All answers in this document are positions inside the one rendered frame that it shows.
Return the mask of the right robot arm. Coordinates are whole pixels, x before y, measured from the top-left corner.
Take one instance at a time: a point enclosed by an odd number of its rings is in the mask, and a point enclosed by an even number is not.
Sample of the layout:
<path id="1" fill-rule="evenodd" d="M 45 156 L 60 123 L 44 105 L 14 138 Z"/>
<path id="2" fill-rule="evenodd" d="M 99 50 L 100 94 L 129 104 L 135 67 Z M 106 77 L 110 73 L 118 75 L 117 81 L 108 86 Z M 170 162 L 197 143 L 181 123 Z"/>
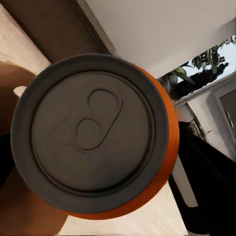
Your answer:
<path id="1" fill-rule="evenodd" d="M 195 134 L 191 122 L 179 119 L 178 123 L 180 131 Z M 177 202 L 188 236 L 210 236 L 179 155 L 167 181 Z"/>

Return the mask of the can of soda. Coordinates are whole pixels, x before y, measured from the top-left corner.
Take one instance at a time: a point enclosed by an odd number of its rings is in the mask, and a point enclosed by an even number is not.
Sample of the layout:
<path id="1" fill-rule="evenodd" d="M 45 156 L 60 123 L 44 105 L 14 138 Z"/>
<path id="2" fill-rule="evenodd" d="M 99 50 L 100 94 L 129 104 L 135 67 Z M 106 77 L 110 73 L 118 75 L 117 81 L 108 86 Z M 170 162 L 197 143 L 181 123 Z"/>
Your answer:
<path id="1" fill-rule="evenodd" d="M 70 216 L 127 215 L 154 198 L 174 169 L 180 133 L 174 105 L 157 79 L 122 58 L 61 59 L 32 79 L 14 110 L 18 173 Z"/>

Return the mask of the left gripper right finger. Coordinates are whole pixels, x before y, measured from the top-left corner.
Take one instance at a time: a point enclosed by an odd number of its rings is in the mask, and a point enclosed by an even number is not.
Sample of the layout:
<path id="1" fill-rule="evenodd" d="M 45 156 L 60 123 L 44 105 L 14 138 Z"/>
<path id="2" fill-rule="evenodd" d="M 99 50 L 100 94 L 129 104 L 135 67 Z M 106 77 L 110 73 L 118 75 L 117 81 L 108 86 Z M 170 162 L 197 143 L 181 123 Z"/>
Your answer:
<path id="1" fill-rule="evenodd" d="M 236 162 L 184 131 L 178 154 L 210 236 L 236 236 Z"/>

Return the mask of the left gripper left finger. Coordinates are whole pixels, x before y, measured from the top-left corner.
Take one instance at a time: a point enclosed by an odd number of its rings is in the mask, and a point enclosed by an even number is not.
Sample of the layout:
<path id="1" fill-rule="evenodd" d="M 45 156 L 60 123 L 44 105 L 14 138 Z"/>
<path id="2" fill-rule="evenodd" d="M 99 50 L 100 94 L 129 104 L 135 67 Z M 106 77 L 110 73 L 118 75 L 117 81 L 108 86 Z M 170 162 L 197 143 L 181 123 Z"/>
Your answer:
<path id="1" fill-rule="evenodd" d="M 0 189 L 13 170 L 15 162 L 11 150 L 10 134 L 0 136 Z"/>

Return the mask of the trash can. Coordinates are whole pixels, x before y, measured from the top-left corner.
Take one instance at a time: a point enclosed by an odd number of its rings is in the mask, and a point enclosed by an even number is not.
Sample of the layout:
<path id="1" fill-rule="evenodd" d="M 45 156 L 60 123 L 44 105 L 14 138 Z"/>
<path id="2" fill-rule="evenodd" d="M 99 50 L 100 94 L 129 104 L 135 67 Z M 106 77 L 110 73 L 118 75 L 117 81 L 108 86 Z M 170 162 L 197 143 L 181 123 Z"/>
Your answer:
<path id="1" fill-rule="evenodd" d="M 14 89 L 28 86 L 36 76 L 20 65 L 0 61 L 0 136 L 10 134 L 21 98 Z M 0 189 L 0 236 L 58 236 L 67 214 L 31 191 L 16 165 Z"/>

